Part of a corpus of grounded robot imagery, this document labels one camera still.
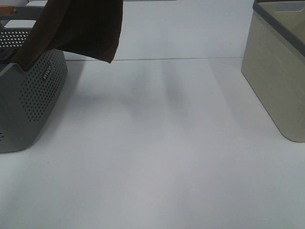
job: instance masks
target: brown cloth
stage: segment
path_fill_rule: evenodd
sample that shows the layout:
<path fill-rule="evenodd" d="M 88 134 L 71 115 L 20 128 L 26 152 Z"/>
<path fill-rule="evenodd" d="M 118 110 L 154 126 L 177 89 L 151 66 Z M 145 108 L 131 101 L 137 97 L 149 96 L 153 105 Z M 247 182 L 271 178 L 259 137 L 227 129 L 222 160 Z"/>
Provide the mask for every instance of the brown cloth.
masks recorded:
<path fill-rule="evenodd" d="M 59 49 L 111 63 L 119 45 L 123 0 L 48 0 L 11 62 L 27 71 Z"/>

